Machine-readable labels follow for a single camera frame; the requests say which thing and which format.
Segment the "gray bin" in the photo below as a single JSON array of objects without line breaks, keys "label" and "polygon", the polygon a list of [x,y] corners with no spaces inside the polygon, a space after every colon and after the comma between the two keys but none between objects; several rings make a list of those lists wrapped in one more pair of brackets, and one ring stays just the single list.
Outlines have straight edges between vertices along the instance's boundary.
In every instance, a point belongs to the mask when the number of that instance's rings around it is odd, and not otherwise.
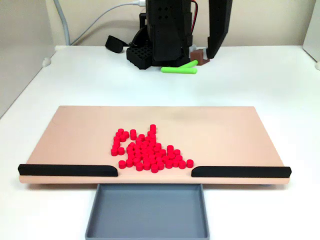
[{"label": "gray bin", "polygon": [[86,240],[208,240],[202,184],[99,184]]}]

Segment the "tan tray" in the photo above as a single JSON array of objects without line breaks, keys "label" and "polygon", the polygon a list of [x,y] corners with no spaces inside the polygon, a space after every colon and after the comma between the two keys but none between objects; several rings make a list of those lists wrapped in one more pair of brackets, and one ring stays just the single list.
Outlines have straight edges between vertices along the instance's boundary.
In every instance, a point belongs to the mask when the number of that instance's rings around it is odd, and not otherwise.
[{"label": "tan tray", "polygon": [[[181,150],[197,166],[283,167],[254,107],[122,107],[60,106],[27,164],[111,165],[118,177],[26,176],[22,183],[171,183],[287,184],[289,178],[191,177],[192,169],[171,168],[158,173],[119,169],[125,156],[111,156],[119,128],[146,134],[157,126],[157,142]],[[126,147],[127,140],[121,146]]]}]

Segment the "red plastic piece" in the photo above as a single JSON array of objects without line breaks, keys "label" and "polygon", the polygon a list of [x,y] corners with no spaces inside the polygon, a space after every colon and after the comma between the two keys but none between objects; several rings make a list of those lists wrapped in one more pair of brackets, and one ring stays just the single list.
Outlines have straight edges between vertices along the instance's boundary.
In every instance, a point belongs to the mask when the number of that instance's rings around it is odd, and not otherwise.
[{"label": "red plastic piece", "polygon": [[155,144],[155,147],[161,149],[161,148],[162,148],[162,145],[161,145],[161,143],[158,142],[158,143]]},{"label": "red plastic piece", "polygon": [[140,161],[141,161],[140,158],[137,158],[137,157],[134,158],[134,159],[133,159],[133,165],[134,165],[134,166],[137,166],[137,163],[140,163]]},{"label": "red plastic piece", "polygon": [[166,150],[167,150],[167,151],[169,151],[169,150],[173,151],[173,150],[174,150],[174,146],[168,145],[168,146],[166,147]]},{"label": "red plastic piece", "polygon": [[117,156],[118,155],[118,149],[117,148],[112,148],[111,149],[111,155],[114,156],[114,157]]},{"label": "red plastic piece", "polygon": [[186,167],[189,168],[189,169],[193,168],[194,167],[194,161],[191,160],[191,159],[187,160],[186,161]]},{"label": "red plastic piece", "polygon": [[128,132],[128,131],[124,131],[124,132],[123,132],[123,135],[125,136],[126,139],[129,138],[129,132]]},{"label": "red plastic piece", "polygon": [[143,169],[144,170],[150,170],[151,169],[151,164],[149,161],[143,162]]},{"label": "red plastic piece", "polygon": [[120,142],[124,143],[126,140],[127,140],[126,136],[124,134],[121,134]]},{"label": "red plastic piece", "polygon": [[120,169],[125,169],[126,168],[126,161],[120,160],[119,161],[119,168]]},{"label": "red plastic piece", "polygon": [[150,158],[144,157],[144,158],[143,158],[143,163],[146,163],[146,162],[149,162],[149,163],[150,163]]},{"label": "red plastic piece", "polygon": [[134,154],[135,154],[135,151],[133,151],[133,150],[126,150],[126,153],[127,153],[128,155],[134,155]]},{"label": "red plastic piece", "polygon": [[175,159],[177,159],[178,161],[182,161],[182,156],[181,155],[175,156]]},{"label": "red plastic piece", "polygon": [[157,163],[163,163],[162,157],[157,157],[155,160]]},{"label": "red plastic piece", "polygon": [[123,147],[119,147],[119,148],[118,148],[118,154],[119,154],[119,155],[125,154],[125,149],[124,149]]},{"label": "red plastic piece", "polygon": [[134,165],[134,161],[132,159],[128,159],[125,161],[127,168],[131,168]]},{"label": "red plastic piece", "polygon": [[156,174],[158,172],[158,165],[157,164],[152,164],[151,165],[151,172]]},{"label": "red plastic piece", "polygon": [[179,161],[179,168],[180,169],[185,169],[186,168],[186,162],[183,161],[183,160]]},{"label": "red plastic piece", "polygon": [[175,149],[174,151],[173,151],[173,153],[177,156],[177,155],[180,155],[180,150],[179,149]]},{"label": "red plastic piece", "polygon": [[153,134],[156,134],[157,131],[157,126],[155,124],[151,124],[150,125],[150,132],[152,132]]},{"label": "red plastic piece", "polygon": [[179,166],[179,161],[177,159],[174,159],[172,161],[172,165],[173,165],[174,168],[177,168]]},{"label": "red plastic piece", "polygon": [[161,154],[160,152],[157,152],[157,153],[155,154],[155,157],[156,157],[156,158],[162,158],[162,154]]},{"label": "red plastic piece", "polygon": [[135,156],[137,159],[142,160],[142,154],[141,154],[141,153],[136,153],[134,156]]},{"label": "red plastic piece", "polygon": [[172,166],[173,166],[172,160],[167,160],[166,163],[165,163],[165,167],[167,169],[172,169]]},{"label": "red plastic piece", "polygon": [[128,154],[128,159],[134,159],[136,156],[135,156],[135,154],[134,153],[130,153],[130,154]]},{"label": "red plastic piece", "polygon": [[135,166],[137,171],[142,171],[144,169],[144,165],[142,164],[142,162],[138,162]]},{"label": "red plastic piece", "polygon": [[169,157],[168,156],[163,156],[162,160],[163,160],[164,164],[166,164],[167,161],[169,160]]},{"label": "red plastic piece", "polygon": [[150,158],[150,163],[151,163],[151,165],[152,165],[152,164],[156,164],[157,161],[156,161],[156,159],[154,159],[154,158]]},{"label": "red plastic piece", "polygon": [[134,148],[132,147],[132,146],[127,146],[126,147],[126,152],[128,152],[128,151],[133,151],[134,150]]},{"label": "red plastic piece", "polygon": [[161,150],[161,148],[159,148],[159,147],[154,147],[154,149],[153,149],[153,151],[155,152],[155,153],[158,153],[159,151]]},{"label": "red plastic piece", "polygon": [[161,153],[162,157],[167,155],[167,151],[165,149],[161,149],[159,153]]},{"label": "red plastic piece", "polygon": [[165,164],[162,161],[158,162],[157,165],[159,170],[163,170],[165,168]]},{"label": "red plastic piece", "polygon": [[173,153],[168,154],[168,157],[170,160],[175,159],[176,155],[174,155]]},{"label": "red plastic piece", "polygon": [[145,135],[144,135],[144,134],[139,134],[138,137],[141,139],[141,141],[144,141],[144,140],[145,140]]},{"label": "red plastic piece", "polygon": [[136,140],[137,139],[137,134],[130,134],[130,139],[131,140]]}]

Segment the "white table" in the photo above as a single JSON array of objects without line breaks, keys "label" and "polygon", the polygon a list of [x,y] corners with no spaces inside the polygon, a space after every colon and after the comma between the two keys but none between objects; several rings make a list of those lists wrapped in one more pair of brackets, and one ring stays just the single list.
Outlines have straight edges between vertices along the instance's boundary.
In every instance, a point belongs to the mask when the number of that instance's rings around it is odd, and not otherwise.
[{"label": "white table", "polygon": [[319,237],[320,71],[300,46],[223,47],[196,75],[138,70],[105,47],[60,47],[0,119],[0,235],[85,238],[96,185],[26,185],[25,163],[59,105],[255,106],[289,185],[206,185],[212,240]]}]

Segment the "green stick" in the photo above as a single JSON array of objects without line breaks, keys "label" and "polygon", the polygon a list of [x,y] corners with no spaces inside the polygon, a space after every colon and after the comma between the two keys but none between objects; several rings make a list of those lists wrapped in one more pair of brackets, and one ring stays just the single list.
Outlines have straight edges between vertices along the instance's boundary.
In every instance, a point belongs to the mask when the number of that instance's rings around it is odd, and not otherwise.
[{"label": "green stick", "polygon": [[191,62],[189,62],[189,63],[187,63],[185,65],[180,66],[179,68],[188,69],[188,68],[193,68],[193,67],[195,67],[197,65],[198,65],[198,61],[197,60],[193,60],[193,61],[191,61]]},{"label": "green stick", "polygon": [[167,67],[164,66],[161,68],[161,72],[164,74],[196,74],[196,68],[180,68],[180,67]]}]

